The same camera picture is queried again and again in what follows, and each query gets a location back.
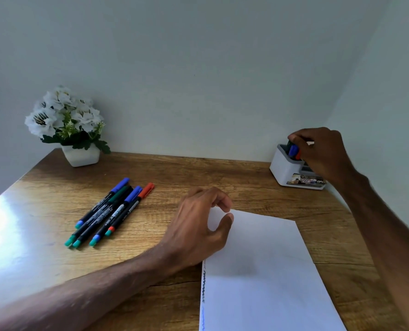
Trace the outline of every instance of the wood grain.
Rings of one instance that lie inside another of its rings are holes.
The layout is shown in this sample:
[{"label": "wood grain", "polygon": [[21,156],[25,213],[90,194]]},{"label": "wood grain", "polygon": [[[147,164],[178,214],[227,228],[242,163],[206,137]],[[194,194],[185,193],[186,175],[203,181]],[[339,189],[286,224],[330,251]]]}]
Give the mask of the wood grain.
[{"label": "wood grain", "polygon": [[[295,220],[349,331],[406,330],[348,211],[327,191],[281,187],[263,162],[113,153],[72,168],[54,150],[0,196],[0,306],[156,244],[191,186],[234,209]],[[112,238],[66,249],[75,222],[123,177],[156,188]],[[151,286],[89,330],[198,330],[201,266]]]}]

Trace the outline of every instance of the red marker cap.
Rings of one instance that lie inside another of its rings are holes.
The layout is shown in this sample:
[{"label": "red marker cap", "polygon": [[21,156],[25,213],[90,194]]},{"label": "red marker cap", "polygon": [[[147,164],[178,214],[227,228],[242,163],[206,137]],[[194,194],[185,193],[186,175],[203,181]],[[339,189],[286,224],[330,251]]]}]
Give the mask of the red marker cap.
[{"label": "red marker cap", "polygon": [[140,192],[140,194],[138,195],[138,197],[140,197],[142,200],[146,197],[146,195],[148,195],[151,190],[154,189],[154,184],[152,182],[148,183],[145,188],[143,188],[143,190]]}]

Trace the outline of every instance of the white flower pot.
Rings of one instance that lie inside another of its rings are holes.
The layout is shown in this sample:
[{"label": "white flower pot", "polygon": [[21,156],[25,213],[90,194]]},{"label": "white flower pot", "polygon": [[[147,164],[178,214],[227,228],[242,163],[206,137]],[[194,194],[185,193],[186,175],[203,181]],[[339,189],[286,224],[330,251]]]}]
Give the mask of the white flower pot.
[{"label": "white flower pot", "polygon": [[95,164],[99,161],[100,150],[96,145],[91,144],[88,150],[73,149],[73,146],[62,146],[65,158],[73,167]]}]

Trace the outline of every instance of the person's left hand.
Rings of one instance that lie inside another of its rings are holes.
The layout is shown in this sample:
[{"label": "person's left hand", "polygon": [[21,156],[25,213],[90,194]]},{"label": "person's left hand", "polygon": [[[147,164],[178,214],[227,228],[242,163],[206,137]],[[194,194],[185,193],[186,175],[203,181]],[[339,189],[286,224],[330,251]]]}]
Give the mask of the person's left hand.
[{"label": "person's left hand", "polygon": [[215,231],[207,228],[207,217],[213,206],[230,211],[232,201],[222,190],[193,187],[183,196],[179,208],[159,243],[176,260],[177,270],[193,266],[221,250],[226,244],[234,215],[228,213]]}]

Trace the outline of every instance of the paper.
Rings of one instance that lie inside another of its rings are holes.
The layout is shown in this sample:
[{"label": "paper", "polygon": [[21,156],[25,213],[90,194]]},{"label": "paper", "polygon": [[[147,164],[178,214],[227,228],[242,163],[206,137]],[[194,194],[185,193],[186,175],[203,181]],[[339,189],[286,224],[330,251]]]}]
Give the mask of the paper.
[{"label": "paper", "polygon": [[[200,331],[346,331],[296,223],[232,210],[226,246],[203,262]],[[224,216],[211,209],[208,227]]]}]

